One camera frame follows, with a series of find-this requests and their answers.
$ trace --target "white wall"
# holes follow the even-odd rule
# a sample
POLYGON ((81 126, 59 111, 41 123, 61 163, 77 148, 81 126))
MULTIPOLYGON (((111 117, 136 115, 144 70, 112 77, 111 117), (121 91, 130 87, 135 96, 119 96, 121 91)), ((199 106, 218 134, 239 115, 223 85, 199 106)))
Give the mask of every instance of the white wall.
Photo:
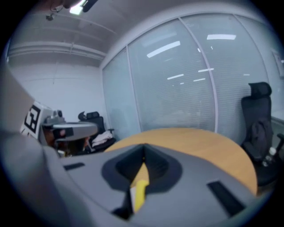
POLYGON ((82 111, 98 111, 106 119, 100 70, 90 59, 58 54, 10 58, 15 78, 37 101, 62 110, 66 121, 82 111))
POLYGON ((245 4, 244 1, 209 0, 201 2, 197 0, 196 2, 177 5, 166 10, 161 10, 160 12, 149 16, 147 19, 136 24, 132 28, 126 29, 126 31, 121 36, 115 37, 112 40, 113 44, 109 48, 107 56, 100 65, 100 69, 103 69, 109 63, 109 61, 127 44, 134 41, 136 38, 149 31, 150 29, 178 17, 199 13, 236 14, 268 24, 267 20, 263 17, 261 12, 257 8, 249 3, 245 4))

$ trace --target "chair headrest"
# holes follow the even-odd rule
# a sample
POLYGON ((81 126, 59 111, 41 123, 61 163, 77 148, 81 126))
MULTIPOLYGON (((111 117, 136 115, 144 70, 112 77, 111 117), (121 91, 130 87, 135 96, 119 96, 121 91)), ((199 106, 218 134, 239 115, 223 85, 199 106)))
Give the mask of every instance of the chair headrest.
POLYGON ((87 113, 86 117, 87 119, 93 119, 93 118, 99 117, 99 113, 98 112, 87 113))
POLYGON ((85 113, 85 111, 79 113, 78 118, 79 118, 80 121, 86 119, 86 116, 84 115, 84 113, 85 113))
POLYGON ((251 87, 251 97, 253 99, 270 96, 272 93, 271 86, 266 82, 249 83, 251 87))

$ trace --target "desk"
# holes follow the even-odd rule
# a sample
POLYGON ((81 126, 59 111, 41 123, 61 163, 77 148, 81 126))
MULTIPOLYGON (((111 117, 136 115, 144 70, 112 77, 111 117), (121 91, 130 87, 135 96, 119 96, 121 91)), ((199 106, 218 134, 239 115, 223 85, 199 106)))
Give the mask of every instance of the desk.
MULTIPOLYGON (((155 129, 125 138, 109 147, 106 152, 143 143, 166 147, 208 160, 238 179, 256 195, 256 173, 250 158, 239 145, 222 135, 201 129, 155 129)), ((140 168, 131 186, 135 186, 141 179, 149 180, 145 164, 140 168)))
POLYGON ((271 113, 271 117, 273 120, 284 123, 284 110, 278 110, 271 113))

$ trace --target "chair backrest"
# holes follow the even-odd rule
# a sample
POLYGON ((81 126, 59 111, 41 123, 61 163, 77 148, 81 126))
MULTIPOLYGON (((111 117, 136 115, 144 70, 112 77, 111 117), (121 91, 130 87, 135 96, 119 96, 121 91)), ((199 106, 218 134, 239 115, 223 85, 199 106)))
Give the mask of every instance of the chair backrest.
POLYGON ((103 122, 103 117, 99 116, 99 117, 95 117, 95 118, 91 118, 91 119, 85 119, 83 121, 87 121, 87 122, 92 122, 92 123, 95 123, 97 124, 98 126, 98 134, 102 134, 104 133, 106 130, 105 130, 105 125, 104 125, 104 122, 103 122))
POLYGON ((271 122, 270 95, 272 89, 270 85, 266 82, 249 83, 249 85, 251 87, 251 95, 241 99, 247 132, 250 130, 252 124, 260 118, 265 118, 271 122))

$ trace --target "water bottle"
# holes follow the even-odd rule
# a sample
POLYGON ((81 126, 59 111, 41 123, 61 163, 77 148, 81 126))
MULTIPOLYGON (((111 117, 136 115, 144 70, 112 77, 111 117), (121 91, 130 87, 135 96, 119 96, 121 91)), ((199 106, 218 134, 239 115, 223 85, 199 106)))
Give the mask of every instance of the water bottle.
POLYGON ((268 155, 265 157, 264 162, 266 162, 266 164, 271 164, 273 162, 273 156, 276 154, 276 149, 274 147, 271 147, 269 149, 269 153, 268 155))
POLYGON ((262 165, 265 166, 265 167, 267 167, 267 166, 268 166, 267 161, 266 161, 266 160, 263 160, 263 161, 262 161, 262 165))

